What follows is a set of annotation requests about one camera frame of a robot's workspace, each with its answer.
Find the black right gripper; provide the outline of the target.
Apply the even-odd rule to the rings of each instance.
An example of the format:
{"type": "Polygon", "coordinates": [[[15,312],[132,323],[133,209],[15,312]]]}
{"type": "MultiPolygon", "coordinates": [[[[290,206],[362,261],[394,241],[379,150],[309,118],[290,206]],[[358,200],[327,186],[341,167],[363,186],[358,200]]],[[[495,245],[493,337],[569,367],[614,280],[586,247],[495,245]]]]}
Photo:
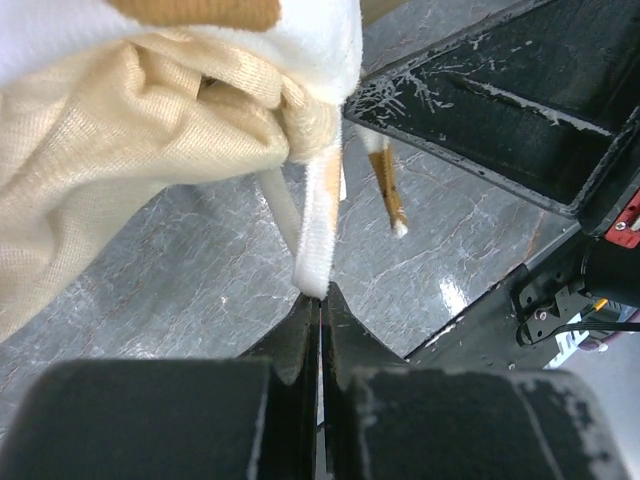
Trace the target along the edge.
{"type": "Polygon", "coordinates": [[[578,213],[578,289],[639,306],[637,2],[517,2],[369,75],[345,114],[578,213]]]}

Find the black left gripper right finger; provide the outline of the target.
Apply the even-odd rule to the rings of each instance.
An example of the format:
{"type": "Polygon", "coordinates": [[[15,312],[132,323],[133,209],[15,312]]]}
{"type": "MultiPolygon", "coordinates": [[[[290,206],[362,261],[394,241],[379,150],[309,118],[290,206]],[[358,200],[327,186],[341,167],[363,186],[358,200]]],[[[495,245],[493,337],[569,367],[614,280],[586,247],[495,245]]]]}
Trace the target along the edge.
{"type": "Polygon", "coordinates": [[[325,448],[336,479],[621,479],[591,390],[557,370],[409,365],[351,313],[321,303],[325,448]]]}

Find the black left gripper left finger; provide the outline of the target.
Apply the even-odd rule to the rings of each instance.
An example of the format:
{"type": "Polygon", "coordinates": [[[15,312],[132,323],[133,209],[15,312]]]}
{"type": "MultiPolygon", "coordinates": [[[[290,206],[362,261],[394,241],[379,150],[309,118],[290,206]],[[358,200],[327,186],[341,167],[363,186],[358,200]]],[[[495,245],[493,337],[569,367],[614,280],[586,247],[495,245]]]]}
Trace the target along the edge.
{"type": "Polygon", "coordinates": [[[311,479],[320,304],[230,359],[49,367],[1,448],[5,479],[311,479]]]}

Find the bear print cream quilt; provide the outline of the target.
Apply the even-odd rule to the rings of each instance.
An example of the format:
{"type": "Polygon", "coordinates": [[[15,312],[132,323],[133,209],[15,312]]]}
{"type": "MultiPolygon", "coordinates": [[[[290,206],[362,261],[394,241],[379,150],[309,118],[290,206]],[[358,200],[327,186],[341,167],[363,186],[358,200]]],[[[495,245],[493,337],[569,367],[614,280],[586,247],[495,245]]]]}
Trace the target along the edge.
{"type": "Polygon", "coordinates": [[[256,174],[326,296],[342,109],[363,28],[393,1],[5,1],[1,335],[8,338],[164,188],[256,174]]]}

